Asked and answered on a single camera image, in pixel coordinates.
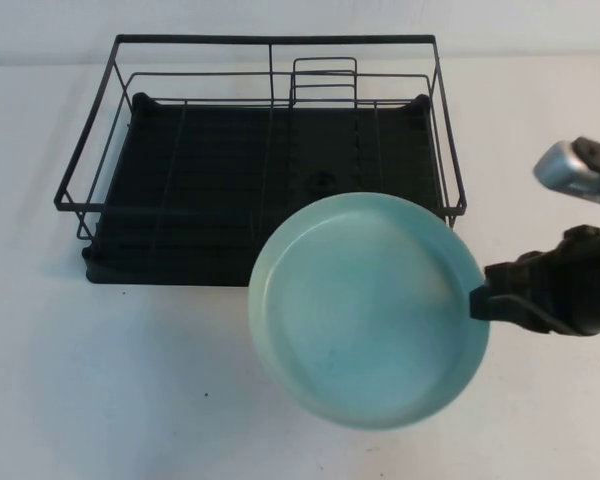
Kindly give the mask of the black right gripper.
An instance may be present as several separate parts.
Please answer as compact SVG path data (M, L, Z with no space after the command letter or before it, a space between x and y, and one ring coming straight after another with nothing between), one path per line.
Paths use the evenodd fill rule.
M472 318L540 334L600 334L600 228L570 228L554 249L488 265L484 275L470 293ZM532 302L521 297L530 283Z

